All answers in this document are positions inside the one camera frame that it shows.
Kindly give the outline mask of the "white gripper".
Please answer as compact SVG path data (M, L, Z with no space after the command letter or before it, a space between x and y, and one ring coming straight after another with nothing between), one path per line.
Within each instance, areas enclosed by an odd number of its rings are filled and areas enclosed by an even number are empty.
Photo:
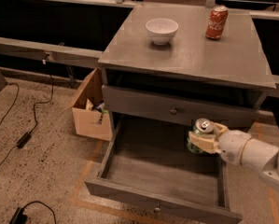
M249 133L229 128L220 123L214 123L214 134L188 133L189 141L201 150L215 154L220 153L223 161L239 165L244 146L252 138Z

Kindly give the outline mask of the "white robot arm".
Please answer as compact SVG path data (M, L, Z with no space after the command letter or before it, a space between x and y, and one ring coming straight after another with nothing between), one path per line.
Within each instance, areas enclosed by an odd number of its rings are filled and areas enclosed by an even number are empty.
M209 154L218 154L224 162L250 168L279 192L279 147L208 119L202 119L202 124L195 127L197 132L188 132L193 146Z

